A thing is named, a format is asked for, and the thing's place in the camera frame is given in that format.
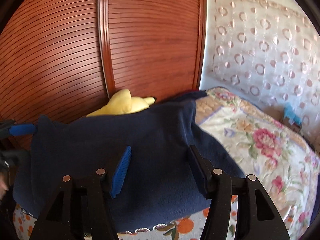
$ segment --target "bed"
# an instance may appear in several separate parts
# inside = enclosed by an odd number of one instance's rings
[[[305,140],[225,88],[196,100],[196,123],[214,136],[245,174],[255,174],[274,201],[291,239],[299,239],[312,219],[320,159]],[[208,208],[153,230],[119,233],[120,239],[199,239]],[[232,197],[228,239],[236,228],[237,196]],[[30,237],[35,219],[20,206],[13,221],[20,239]]]

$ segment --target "blue foam grip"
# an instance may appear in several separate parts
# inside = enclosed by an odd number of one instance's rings
[[[124,178],[129,168],[130,161],[131,161],[131,147],[128,146],[125,149],[121,157],[121,160],[118,164],[118,167],[112,177],[112,186],[111,186],[111,191],[109,192],[111,198],[115,198],[116,195],[120,193],[123,182],[124,182]]]
[[[37,127],[32,123],[13,125],[9,129],[9,133],[12,136],[34,134],[36,131]]]

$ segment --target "black clamp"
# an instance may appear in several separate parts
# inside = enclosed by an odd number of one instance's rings
[[[227,238],[232,195],[238,195],[235,240],[290,240],[278,210],[255,175],[231,177],[215,169],[193,145],[188,159],[200,193],[212,199],[200,240]]]
[[[0,171],[19,166],[26,158],[30,158],[30,153],[27,150],[0,150]]]
[[[15,124],[14,119],[4,120],[0,122],[0,140],[8,138],[10,135],[9,129]]]
[[[66,175],[42,210],[30,240],[118,240],[104,196],[110,188],[105,169],[92,176],[73,179]]]

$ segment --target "metal rivet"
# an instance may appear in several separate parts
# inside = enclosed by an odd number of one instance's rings
[[[71,179],[71,177],[70,177],[69,175],[63,176],[63,178],[62,178],[62,180],[63,180],[64,182],[67,182],[67,181],[69,181],[70,179]]]
[[[97,174],[98,174],[98,175],[102,175],[102,174],[104,174],[105,172],[106,172],[105,169],[97,169]]]
[[[217,174],[217,175],[221,175],[221,174],[222,174],[222,170],[220,170],[220,169],[214,169],[214,170],[213,170],[213,173],[214,173],[214,174]]]
[[[257,177],[254,176],[253,174],[250,174],[250,175],[248,176],[248,179],[249,179],[249,180],[252,180],[252,181],[255,181],[255,180],[257,179]]]

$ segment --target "pink rose print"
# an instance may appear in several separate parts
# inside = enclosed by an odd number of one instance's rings
[[[304,168],[301,168],[300,170],[300,178],[301,178],[302,184],[304,185],[308,184],[308,173],[305,172]]]
[[[229,91],[216,92],[216,96],[224,101],[231,101],[235,98],[235,95]]]
[[[309,212],[302,212],[299,216],[299,222],[302,223],[306,219],[307,215],[309,215]]]
[[[286,196],[284,192],[279,191],[279,188],[277,186],[275,185],[271,186],[269,195],[273,203],[275,204],[277,210],[282,210],[283,208],[286,207],[286,202],[287,202]]]
[[[317,169],[319,166],[319,157],[315,154],[311,154],[311,162],[314,169]]]
[[[234,104],[231,104],[230,107],[232,108],[233,113],[235,113],[237,111],[237,108]]]
[[[310,163],[311,162],[311,156],[310,155],[307,155],[306,157],[304,157],[304,161],[306,163]]]
[[[283,189],[284,182],[282,181],[281,177],[278,175],[276,176],[276,179],[273,179],[271,181],[271,184],[276,186],[279,190],[279,192]]]
[[[271,157],[268,160],[266,160],[264,166],[267,168],[268,171],[274,171],[278,167],[278,161]]]
[[[272,123],[278,128],[281,128],[281,129],[283,128],[283,124],[275,119],[273,119]]]
[[[273,158],[273,155],[281,155],[281,149],[278,145],[276,136],[268,129],[258,129],[252,135],[257,149],[261,149],[261,154],[268,158]]]

